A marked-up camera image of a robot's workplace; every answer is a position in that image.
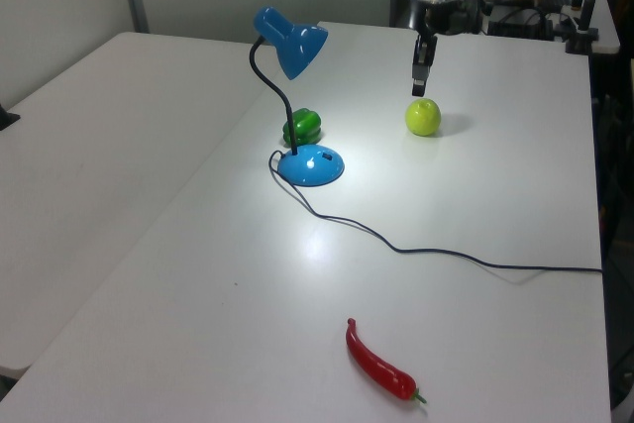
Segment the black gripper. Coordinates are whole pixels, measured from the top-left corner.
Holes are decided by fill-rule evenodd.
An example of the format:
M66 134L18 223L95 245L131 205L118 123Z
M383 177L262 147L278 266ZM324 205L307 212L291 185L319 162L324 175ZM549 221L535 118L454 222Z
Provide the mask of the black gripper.
M438 35L456 36L480 32L480 0L448 0L422 4L422 24L412 59L412 95L423 97L430 67L433 65ZM431 39L428 44L422 39Z

